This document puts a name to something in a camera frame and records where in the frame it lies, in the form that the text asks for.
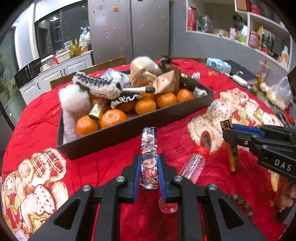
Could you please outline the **person's right hand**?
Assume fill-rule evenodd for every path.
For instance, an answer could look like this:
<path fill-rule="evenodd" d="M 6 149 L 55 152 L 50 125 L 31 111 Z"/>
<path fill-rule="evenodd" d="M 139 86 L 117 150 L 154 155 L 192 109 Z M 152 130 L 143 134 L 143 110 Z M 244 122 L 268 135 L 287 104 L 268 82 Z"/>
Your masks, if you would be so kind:
<path fill-rule="evenodd" d="M 281 185 L 277 198 L 280 211 L 292 207 L 295 199 L 295 184 L 290 184 L 287 179 L 281 179 Z"/>

